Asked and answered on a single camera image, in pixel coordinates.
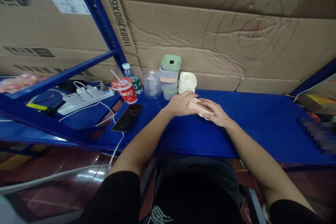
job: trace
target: plastic bottle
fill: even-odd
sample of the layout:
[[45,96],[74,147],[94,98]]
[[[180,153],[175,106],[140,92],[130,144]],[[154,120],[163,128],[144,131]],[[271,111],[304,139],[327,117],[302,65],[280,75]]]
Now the plastic bottle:
[[125,77],[131,78],[132,79],[132,84],[135,90],[136,94],[142,93],[142,86],[140,84],[140,80],[138,77],[136,77],[131,70],[131,66],[128,63],[124,63],[122,66],[125,69]]

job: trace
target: smartphone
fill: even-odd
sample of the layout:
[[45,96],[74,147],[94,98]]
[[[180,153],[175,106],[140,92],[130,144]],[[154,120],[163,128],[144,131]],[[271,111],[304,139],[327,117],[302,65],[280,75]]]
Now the smartphone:
[[131,104],[112,127],[113,131],[127,132],[142,109],[141,104]]

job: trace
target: blue metal shelf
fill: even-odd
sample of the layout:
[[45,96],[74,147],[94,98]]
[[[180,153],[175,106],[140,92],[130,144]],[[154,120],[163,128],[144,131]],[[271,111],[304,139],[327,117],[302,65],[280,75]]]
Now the blue metal shelf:
[[[56,118],[49,118],[23,104],[36,95],[110,57],[114,57],[123,72],[121,65],[126,63],[127,60],[101,0],[84,1],[110,51],[9,97],[0,94],[0,116],[14,120],[1,122],[0,139],[82,147],[102,152],[110,152],[116,147],[121,138],[121,133],[111,131],[113,123],[108,125],[98,140],[92,139],[83,132],[83,129],[92,131],[94,125],[108,112],[104,106],[97,105],[85,109],[62,122],[58,122],[60,115],[57,115]],[[300,93],[335,72],[336,59],[305,81],[291,95]],[[289,97],[209,90],[197,90],[197,93],[200,97],[209,98],[221,104],[227,113],[276,160],[319,165],[336,163],[335,158],[327,154],[321,154],[307,140],[298,126],[297,119],[308,115]],[[119,98],[120,96],[116,94],[104,100],[104,103],[113,107]],[[132,129],[125,134],[120,150],[168,103],[162,95],[158,99],[148,99],[144,94],[140,94],[138,98],[138,103],[143,105],[143,110]],[[116,119],[122,115],[127,106],[127,104],[123,105]],[[197,115],[189,116],[187,120],[186,118],[174,118],[163,133],[157,147],[157,153],[237,157],[227,134]]]
[[[13,120],[11,122],[1,122],[1,139],[48,145],[82,146],[98,150],[96,146],[93,146],[95,140],[85,134],[82,129],[89,128],[90,131],[94,131],[94,125],[108,112],[106,107],[98,104],[92,108],[79,111],[74,116],[70,116],[62,122],[58,122],[61,117],[60,115],[57,115],[56,118],[49,118],[23,104],[31,98],[42,94],[48,89],[59,85],[69,78],[74,77],[110,57],[114,57],[118,67],[123,72],[121,65],[127,61],[101,0],[84,1],[110,51],[74,66],[62,73],[51,76],[50,78],[18,93],[10,96],[0,94],[0,116]],[[109,107],[113,107],[119,99],[119,94],[115,94],[104,100],[104,103]]]

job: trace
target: white power strip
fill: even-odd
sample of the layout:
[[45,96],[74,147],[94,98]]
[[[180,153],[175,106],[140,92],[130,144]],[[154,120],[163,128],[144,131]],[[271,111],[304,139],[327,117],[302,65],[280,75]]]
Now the white power strip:
[[[102,95],[97,96],[97,98],[98,98],[99,101],[102,101],[102,100],[104,100],[106,98],[109,98],[113,95],[114,95],[114,91],[113,90],[108,90],[106,92],[103,92]],[[71,105],[70,103],[66,102],[62,107],[60,107],[57,110],[57,112],[60,113],[61,115],[69,114],[69,113],[74,112],[76,110],[87,107],[91,104],[97,103],[98,102],[97,98],[95,97],[95,98],[92,98],[91,100],[85,101],[76,93],[70,94],[68,97],[63,97],[63,100],[67,101],[67,99],[71,99],[73,101],[75,99],[75,100],[80,101],[80,103],[78,103],[76,105]]]

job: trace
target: yellow label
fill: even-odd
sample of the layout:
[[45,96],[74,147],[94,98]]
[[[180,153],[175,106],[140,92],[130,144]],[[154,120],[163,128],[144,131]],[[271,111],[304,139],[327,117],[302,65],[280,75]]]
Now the yellow label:
[[32,107],[34,109],[40,109],[40,110],[47,110],[48,109],[48,107],[41,106],[41,105],[34,104],[34,103],[28,103],[26,106],[27,107]]
[[329,99],[327,97],[319,97],[312,94],[311,95],[308,94],[308,96],[320,105],[336,104],[336,101]]

